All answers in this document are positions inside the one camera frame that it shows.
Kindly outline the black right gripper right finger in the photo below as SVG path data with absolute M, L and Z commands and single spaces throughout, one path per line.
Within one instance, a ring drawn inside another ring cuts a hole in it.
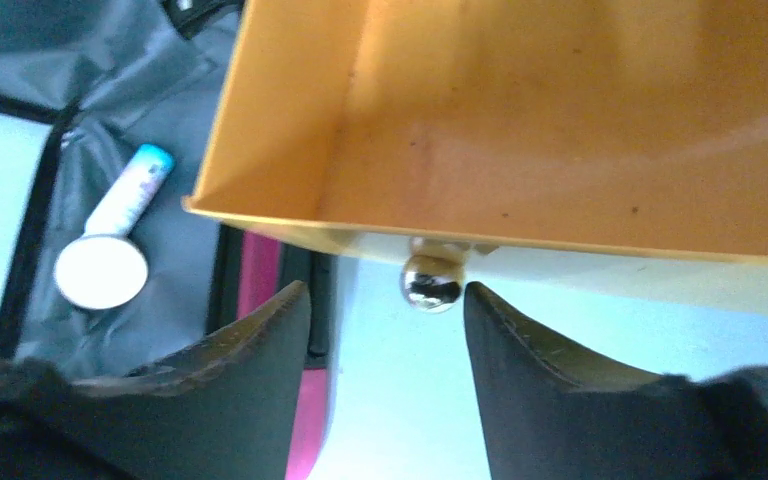
M 599 354 L 485 285 L 464 327 L 495 479 L 768 479 L 768 366 L 694 382 Z

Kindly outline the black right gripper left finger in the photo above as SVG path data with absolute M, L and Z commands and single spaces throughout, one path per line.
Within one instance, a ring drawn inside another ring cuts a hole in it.
M 293 282 L 125 377 L 0 360 L 0 479 L 281 479 L 310 327 Z

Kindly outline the beige orange round storage box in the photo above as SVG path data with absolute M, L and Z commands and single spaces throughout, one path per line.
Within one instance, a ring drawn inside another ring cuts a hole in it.
M 768 315 L 768 1 L 250 1 L 184 205 Z

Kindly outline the pink and teal kids suitcase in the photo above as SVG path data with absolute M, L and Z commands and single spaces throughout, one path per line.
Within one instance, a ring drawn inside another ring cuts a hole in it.
M 182 211 L 248 5 L 0 1 L 0 479 L 306 479 L 333 259 Z

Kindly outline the pink tube with teal cap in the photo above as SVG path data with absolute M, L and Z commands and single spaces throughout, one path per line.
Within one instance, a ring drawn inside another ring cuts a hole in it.
M 87 218 L 83 234 L 128 236 L 175 164 L 162 148 L 141 145 Z

